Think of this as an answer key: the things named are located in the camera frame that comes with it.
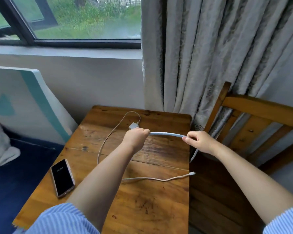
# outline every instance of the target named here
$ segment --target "black window frame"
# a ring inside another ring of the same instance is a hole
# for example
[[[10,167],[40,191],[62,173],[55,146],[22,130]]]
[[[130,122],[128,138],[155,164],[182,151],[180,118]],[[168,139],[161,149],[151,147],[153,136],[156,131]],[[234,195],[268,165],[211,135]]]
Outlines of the black window frame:
[[[20,38],[20,40],[0,39],[0,45],[141,49],[140,39],[37,39],[34,30],[56,26],[58,23],[46,0],[35,1],[44,19],[32,21],[30,25],[18,10],[13,0],[0,0],[0,13],[10,25],[0,28],[0,34],[15,34]]]

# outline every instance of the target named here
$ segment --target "white window sill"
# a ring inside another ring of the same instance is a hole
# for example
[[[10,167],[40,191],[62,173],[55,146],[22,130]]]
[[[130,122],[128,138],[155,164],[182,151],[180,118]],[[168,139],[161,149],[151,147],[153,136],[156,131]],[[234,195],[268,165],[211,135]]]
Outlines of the white window sill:
[[[78,49],[0,46],[0,54],[86,58],[142,59],[141,49]]]

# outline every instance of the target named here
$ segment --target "charging cable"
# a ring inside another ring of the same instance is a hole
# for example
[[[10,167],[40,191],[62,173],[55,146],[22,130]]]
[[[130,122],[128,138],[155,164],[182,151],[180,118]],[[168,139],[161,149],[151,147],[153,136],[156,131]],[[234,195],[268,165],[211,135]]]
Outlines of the charging cable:
[[[129,111],[127,112],[124,117],[121,119],[121,121],[117,124],[117,126],[119,126],[119,124],[123,121],[123,119],[125,118],[125,116],[130,113],[130,112],[133,112],[135,114],[137,114],[139,116],[139,121],[137,123],[132,123],[130,126],[129,126],[129,129],[134,129],[136,127],[139,126],[139,122],[141,121],[141,117],[138,113],[136,113],[135,111]],[[108,137],[114,132],[114,130],[117,128],[117,126],[115,126],[115,128],[109,133],[109,135],[106,137],[106,139],[103,141],[100,149],[99,149],[99,152],[98,152],[98,160],[97,160],[97,163],[99,165],[99,157],[100,157],[100,153],[101,153],[101,150],[103,148],[103,145],[105,144],[106,140],[108,139]],[[150,135],[170,135],[170,136],[176,136],[176,137],[184,137],[185,135],[180,135],[180,134],[175,134],[175,133],[168,133],[168,132],[151,132]],[[195,151],[194,155],[192,156],[190,162],[194,159],[194,157],[196,156],[198,152],[198,149]],[[169,178],[169,179],[166,179],[166,180],[163,180],[163,179],[157,179],[157,178],[152,178],[152,177],[134,177],[134,178],[123,178],[122,180],[138,180],[138,179],[148,179],[148,180],[155,180],[155,181],[161,181],[161,182],[167,182],[167,181],[171,181],[171,180],[174,180],[174,179],[180,179],[180,178],[184,178],[184,177],[188,177],[188,176],[192,176],[194,175],[195,172],[190,172],[186,175],[183,175],[183,176],[178,176],[178,177],[172,177],[172,178]]]

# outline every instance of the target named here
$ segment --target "wall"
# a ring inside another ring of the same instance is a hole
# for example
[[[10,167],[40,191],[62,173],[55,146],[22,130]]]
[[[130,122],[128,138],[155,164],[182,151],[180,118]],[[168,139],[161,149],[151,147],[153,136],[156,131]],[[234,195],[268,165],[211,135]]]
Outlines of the wall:
[[[0,46],[0,53],[0,66],[38,69],[77,123],[93,105],[144,108],[141,50]]]
[[[293,53],[262,98],[293,107]],[[272,177],[293,193],[293,162]]]

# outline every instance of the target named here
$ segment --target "striped sleeve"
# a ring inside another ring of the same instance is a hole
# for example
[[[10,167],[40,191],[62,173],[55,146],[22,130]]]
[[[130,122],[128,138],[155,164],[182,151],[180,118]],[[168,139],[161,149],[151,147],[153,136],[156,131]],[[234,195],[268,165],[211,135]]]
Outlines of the striped sleeve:
[[[56,205],[37,218],[26,234],[100,234],[71,203]]]
[[[272,220],[265,227],[263,234],[293,234],[293,208]]]

